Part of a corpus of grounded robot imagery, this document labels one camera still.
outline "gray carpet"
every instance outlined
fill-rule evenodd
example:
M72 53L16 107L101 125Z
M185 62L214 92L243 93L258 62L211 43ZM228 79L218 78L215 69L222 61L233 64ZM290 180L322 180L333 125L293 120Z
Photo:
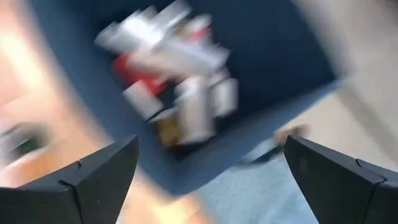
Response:
M269 150L265 141L248 157ZM216 224L318 223L284 156L250 168L232 167L198 190Z

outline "light wooden floor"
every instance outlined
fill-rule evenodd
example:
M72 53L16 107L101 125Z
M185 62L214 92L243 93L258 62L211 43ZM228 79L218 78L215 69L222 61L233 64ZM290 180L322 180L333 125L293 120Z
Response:
M31 21L20 6L0 1L0 123L41 123L51 140L3 167L1 187L18 187L111 142L71 92ZM171 198L143 176L127 198L120 223L209 223L194 195Z

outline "red toy part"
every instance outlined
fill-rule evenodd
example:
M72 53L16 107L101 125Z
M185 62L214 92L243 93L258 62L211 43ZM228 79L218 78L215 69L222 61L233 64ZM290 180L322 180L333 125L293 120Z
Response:
M148 90L153 95L158 95L166 89L164 80L160 78L160 74L156 72L148 72L143 70L136 70L127 66L127 60L131 55L123 54L114 61L115 70L121 74L123 80L132 85L138 80L141 80L148 87Z

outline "blurry object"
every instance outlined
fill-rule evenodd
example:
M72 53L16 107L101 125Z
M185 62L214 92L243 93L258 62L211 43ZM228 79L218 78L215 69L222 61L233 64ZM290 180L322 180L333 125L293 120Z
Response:
M162 30L165 34L171 34L190 13L191 8L183 0L176 0L154 16L152 23L155 24L156 29Z
M118 31L118 28L117 22L111 23L98 34L95 43L117 54L134 51L138 46L137 41L129 38L126 33Z
M173 27L189 12L190 9L180 1L175 1L152 19L148 14L153 12L136 11L119 25L114 23L105 28L97 36L96 43L112 51L124 49L134 53L135 62L147 68L176 75L207 75L224 66L229 50L220 46L192 45L172 37Z
M175 88L181 144L203 142L215 134L207 85L206 77L195 76L187 78Z
M0 133L1 157L4 165L10 164L22 156L45 147L49 142L47 130L32 123L17 124Z
M215 116L224 117L238 108L238 81L227 78L212 88Z
M176 109L172 108L159 113L151 119L151 123L156 125L160 140L166 149L178 145L180 131L178 130Z
M142 80L131 85L123 95L144 119L149 119L163 108L162 102L153 96Z
M211 15L204 14L194 17L183 27L185 38L194 44L201 46L210 46L213 41L211 39Z

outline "black object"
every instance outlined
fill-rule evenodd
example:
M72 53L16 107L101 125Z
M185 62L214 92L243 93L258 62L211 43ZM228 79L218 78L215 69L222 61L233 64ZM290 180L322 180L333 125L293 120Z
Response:
M45 147L49 134L44 125L35 123L19 123L0 134L0 138L7 138L7 145L11 149L4 155L4 162L10 164L34 150Z
M398 223L398 173L298 136L285 156L320 224Z
M137 138L115 143L22 187L0 188L1 223L116 223L138 147Z

